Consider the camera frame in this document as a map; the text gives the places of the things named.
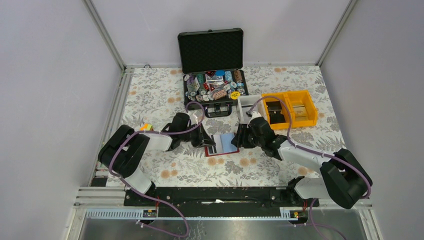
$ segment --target floral pattern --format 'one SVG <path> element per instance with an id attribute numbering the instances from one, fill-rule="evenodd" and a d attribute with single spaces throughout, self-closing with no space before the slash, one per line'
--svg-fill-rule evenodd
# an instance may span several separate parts
<path id="1" fill-rule="evenodd" d="M 291 136 L 299 143 L 337 151 L 344 141 L 317 66 L 244 67 L 247 88 L 251 95 L 308 90 L 318 110 L 316 126 L 294 128 Z M 170 123 L 174 115 L 184 112 L 183 73 L 180 68 L 136 68 L 126 99 L 122 124 L 139 129 L 145 123 L 155 130 Z M 235 133 L 238 117 L 207 118 L 208 134 Z M 286 135 L 286 130 L 277 134 Z M 174 151 L 145 152 L 139 165 L 148 177 L 161 187 L 237 187 L 285 186 L 297 176 L 318 177 L 318 173 L 290 161 L 272 159 L 256 147 L 240 149 L 239 153 L 206 157 L 204 148 L 182 143 Z M 113 176 L 108 187 L 123 186 Z"/>

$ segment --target yellow plastic container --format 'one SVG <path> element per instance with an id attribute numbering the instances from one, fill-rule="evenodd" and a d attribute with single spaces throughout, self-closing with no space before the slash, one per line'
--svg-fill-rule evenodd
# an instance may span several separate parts
<path id="1" fill-rule="evenodd" d="M 292 119 L 292 127 L 310 127 L 317 124 L 318 111 L 315 108 L 308 90 L 264 93 L 262 97 L 280 98 L 288 107 Z M 288 129 L 289 115 L 280 102 L 274 98 L 262 100 L 266 111 L 266 120 L 273 130 Z"/>

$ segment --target white wall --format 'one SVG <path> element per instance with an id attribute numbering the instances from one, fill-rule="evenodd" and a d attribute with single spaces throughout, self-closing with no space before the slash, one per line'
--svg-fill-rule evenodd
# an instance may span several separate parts
<path id="1" fill-rule="evenodd" d="M 385 240 L 424 235 L 424 1 L 362 0 L 322 73 Z"/>
<path id="2" fill-rule="evenodd" d="M 349 0 L 94 0 L 127 64 L 180 65 L 177 35 L 242 28 L 245 64 L 315 63 Z"/>
<path id="3" fill-rule="evenodd" d="M 82 1 L 0 1 L 0 239 L 60 238 L 119 72 Z"/>

